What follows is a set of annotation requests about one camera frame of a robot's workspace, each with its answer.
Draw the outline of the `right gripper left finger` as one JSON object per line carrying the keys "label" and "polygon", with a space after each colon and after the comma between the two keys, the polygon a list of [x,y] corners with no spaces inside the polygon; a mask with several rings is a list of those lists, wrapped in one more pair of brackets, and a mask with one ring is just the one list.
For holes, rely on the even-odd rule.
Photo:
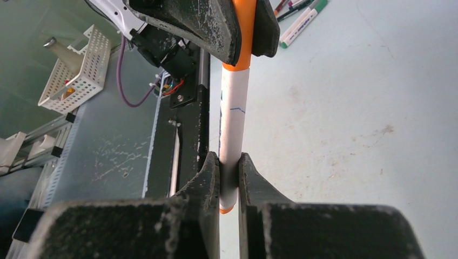
{"label": "right gripper left finger", "polygon": [[48,208],[34,258],[219,258],[219,160],[162,199],[73,200]]}

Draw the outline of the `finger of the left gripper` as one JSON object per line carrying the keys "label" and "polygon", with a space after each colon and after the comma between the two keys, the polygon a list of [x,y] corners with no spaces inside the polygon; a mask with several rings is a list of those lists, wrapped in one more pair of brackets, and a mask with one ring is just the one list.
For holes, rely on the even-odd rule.
{"label": "finger of the left gripper", "polygon": [[235,7],[227,0],[123,2],[140,20],[195,43],[225,64],[236,65],[241,30]]}
{"label": "finger of the left gripper", "polygon": [[257,0],[254,16],[252,54],[273,58],[278,50],[280,28],[268,0]]}

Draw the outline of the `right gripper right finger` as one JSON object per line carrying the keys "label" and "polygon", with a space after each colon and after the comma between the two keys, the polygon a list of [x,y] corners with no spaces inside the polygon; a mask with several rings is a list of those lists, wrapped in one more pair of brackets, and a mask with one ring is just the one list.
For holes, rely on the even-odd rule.
{"label": "right gripper right finger", "polygon": [[297,203],[278,191],[243,153],[239,167],[241,258],[424,258],[394,207]]}

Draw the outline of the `orange cap marker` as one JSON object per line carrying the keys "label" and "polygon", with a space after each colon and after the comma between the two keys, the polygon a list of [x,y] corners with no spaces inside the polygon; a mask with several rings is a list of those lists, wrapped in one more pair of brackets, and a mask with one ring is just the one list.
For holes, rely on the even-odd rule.
{"label": "orange cap marker", "polygon": [[230,212],[237,201],[238,162],[243,145],[249,69],[231,71],[224,65],[221,75],[219,161],[220,212]]}

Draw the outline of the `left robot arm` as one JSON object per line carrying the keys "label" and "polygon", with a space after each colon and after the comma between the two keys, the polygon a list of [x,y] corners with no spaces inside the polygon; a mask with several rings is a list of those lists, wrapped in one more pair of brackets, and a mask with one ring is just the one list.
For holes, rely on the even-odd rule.
{"label": "left robot arm", "polygon": [[274,57],[280,28],[269,1],[88,1],[152,65],[175,78],[191,72],[189,58],[172,65],[187,39],[226,70],[249,68],[251,57]]}

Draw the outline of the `orange pen cap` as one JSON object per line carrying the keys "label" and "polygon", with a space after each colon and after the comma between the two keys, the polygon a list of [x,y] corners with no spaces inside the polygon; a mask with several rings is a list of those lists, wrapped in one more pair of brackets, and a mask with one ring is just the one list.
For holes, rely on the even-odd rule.
{"label": "orange pen cap", "polygon": [[250,67],[255,19],[255,0],[233,1],[241,32],[241,49],[238,62],[233,66],[223,63],[223,67],[232,72],[243,71]]}

